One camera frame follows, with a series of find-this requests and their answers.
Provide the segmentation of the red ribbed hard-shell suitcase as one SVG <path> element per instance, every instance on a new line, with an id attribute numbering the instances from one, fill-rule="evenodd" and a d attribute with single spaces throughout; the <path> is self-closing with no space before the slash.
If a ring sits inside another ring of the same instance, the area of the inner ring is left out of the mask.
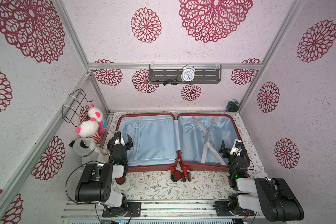
<path id="1" fill-rule="evenodd" d="M 242 140 L 232 116 L 218 113 L 143 113 L 119 118 L 117 131 L 133 139 L 128 155 L 129 172 L 169 171 L 177 166 L 182 177 L 191 171 L 229 173 L 228 159 L 219 153 L 222 141 L 231 148 Z"/>

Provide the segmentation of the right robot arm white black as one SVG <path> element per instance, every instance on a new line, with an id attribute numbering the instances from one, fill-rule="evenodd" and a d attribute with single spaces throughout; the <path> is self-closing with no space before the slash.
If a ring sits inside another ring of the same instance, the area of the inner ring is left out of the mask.
<path id="1" fill-rule="evenodd" d="M 236 194 L 228 200 L 215 202 L 218 216 L 231 214 L 249 216 L 262 214 L 268 221 L 299 221 L 304 219 L 304 210 L 283 178 L 250 178 L 247 176 L 247 151 L 240 140 L 228 148 L 223 143 L 219 150 L 228 159 L 229 185 Z"/>

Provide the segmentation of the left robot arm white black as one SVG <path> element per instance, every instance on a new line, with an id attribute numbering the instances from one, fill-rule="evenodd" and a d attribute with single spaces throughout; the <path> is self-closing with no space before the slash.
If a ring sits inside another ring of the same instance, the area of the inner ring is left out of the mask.
<path id="1" fill-rule="evenodd" d="M 108 142 L 107 149 L 99 147 L 92 138 L 78 138 L 69 144 L 76 154 L 82 157 L 82 171 L 70 201 L 77 204 L 101 204 L 104 206 L 103 217 L 135 216 L 123 193 L 112 189 L 113 179 L 118 184 L 126 181 L 128 172 L 127 151 L 133 148 L 133 139 L 125 140 L 120 131 L 115 132 Z"/>

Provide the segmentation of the grey white plush dog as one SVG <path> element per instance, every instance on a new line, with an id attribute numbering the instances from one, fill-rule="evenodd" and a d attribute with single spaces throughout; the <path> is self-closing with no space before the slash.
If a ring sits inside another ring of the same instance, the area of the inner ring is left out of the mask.
<path id="1" fill-rule="evenodd" d="M 82 156 L 82 164 L 90 161 L 98 161 L 101 163 L 109 162 L 109 151 L 98 146 L 92 138 L 78 138 L 71 141 L 69 147 L 72 148 L 77 155 Z"/>

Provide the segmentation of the white pink plush toy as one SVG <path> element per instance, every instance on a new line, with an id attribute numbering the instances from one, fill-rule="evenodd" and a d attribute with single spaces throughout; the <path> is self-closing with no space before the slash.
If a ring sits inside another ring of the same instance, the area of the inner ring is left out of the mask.
<path id="1" fill-rule="evenodd" d="M 98 132 L 103 133 L 107 128 L 107 121 L 104 119 L 104 115 L 100 109 L 91 104 L 91 108 L 88 110 L 88 116 L 90 121 L 96 121 L 99 125 Z"/>

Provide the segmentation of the dark teal alarm clock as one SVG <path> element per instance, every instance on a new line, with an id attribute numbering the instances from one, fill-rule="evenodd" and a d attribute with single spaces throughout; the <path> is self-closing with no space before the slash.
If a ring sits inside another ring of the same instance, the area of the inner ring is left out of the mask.
<path id="1" fill-rule="evenodd" d="M 236 113 L 239 110 L 239 102 L 236 99 L 230 100 L 226 109 L 230 113 Z"/>

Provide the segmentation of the black object on shelf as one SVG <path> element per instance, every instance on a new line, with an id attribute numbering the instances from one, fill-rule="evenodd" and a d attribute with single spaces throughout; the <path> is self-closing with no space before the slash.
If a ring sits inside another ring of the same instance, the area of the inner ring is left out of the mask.
<path id="1" fill-rule="evenodd" d="M 178 85 L 178 80 L 177 79 L 167 79 L 163 82 L 163 85 L 166 86 L 168 84 L 171 84 L 171 85 Z"/>

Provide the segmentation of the white alarm clock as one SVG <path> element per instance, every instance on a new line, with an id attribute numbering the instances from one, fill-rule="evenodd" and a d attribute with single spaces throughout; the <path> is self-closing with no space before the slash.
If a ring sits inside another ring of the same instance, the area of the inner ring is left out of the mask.
<path id="1" fill-rule="evenodd" d="M 186 65 L 183 67 L 183 71 L 181 73 L 181 79 L 184 82 L 191 82 L 195 78 L 196 69 L 193 65 Z"/>

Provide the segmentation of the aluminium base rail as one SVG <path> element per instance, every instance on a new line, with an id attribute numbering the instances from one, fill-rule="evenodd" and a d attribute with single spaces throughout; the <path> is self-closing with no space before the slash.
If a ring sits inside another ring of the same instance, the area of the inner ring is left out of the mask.
<path id="1" fill-rule="evenodd" d="M 230 211 L 227 200 L 129 200 L 128 210 L 106 208 L 103 205 L 75 204 L 68 202 L 60 222 L 109 223 L 111 220 L 133 223 L 243 223 L 268 224 L 260 213 Z"/>

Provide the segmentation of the grey metal wall shelf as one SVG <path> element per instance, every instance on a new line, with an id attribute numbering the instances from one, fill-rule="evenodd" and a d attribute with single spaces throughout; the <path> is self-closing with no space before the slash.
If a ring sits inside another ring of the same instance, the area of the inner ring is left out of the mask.
<path id="1" fill-rule="evenodd" d="M 208 68 L 197 68 L 186 65 L 179 69 L 155 68 L 150 65 L 148 78 L 151 84 L 178 85 L 178 84 L 218 84 L 221 81 L 222 66 L 216 64 Z"/>

